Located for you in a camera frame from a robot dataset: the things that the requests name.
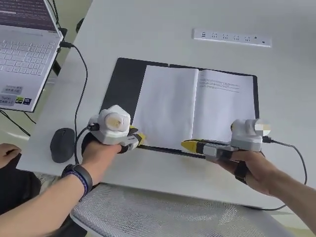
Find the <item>paper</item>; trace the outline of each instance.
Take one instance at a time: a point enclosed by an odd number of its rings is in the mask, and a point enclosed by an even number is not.
[[[236,119],[255,119],[253,77],[201,71],[193,138],[229,142]]]
[[[181,150],[192,138],[198,69],[147,66],[133,126],[145,145]]]

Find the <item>white mesh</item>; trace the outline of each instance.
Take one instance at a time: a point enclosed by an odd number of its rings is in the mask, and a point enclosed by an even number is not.
[[[269,215],[246,207],[99,185],[72,211],[105,237],[288,237]]]

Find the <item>hand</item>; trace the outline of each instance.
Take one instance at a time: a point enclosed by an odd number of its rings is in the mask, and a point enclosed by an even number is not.
[[[237,167],[237,163],[234,161],[244,161],[249,169],[249,173],[246,175],[246,183],[252,189],[266,195],[271,194],[272,184],[279,173],[272,163],[257,152],[234,152],[231,160],[218,161],[217,163],[234,174]]]
[[[103,145],[91,142],[82,155],[82,167],[91,175],[93,185],[101,182],[104,172],[112,163],[115,155],[121,151],[120,145]]]
[[[9,162],[13,158],[15,158],[20,152],[21,149],[15,145],[7,143],[0,144],[0,169],[9,164]]]

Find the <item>power outlet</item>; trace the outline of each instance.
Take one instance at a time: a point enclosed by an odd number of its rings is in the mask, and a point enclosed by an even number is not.
[[[231,34],[203,29],[193,29],[193,39],[272,47],[272,40],[269,37],[260,35]]]

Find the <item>computer mouse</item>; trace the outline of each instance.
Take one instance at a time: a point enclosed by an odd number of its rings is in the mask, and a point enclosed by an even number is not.
[[[50,142],[51,157],[56,163],[68,161],[74,154],[75,132],[71,128],[58,129]]]

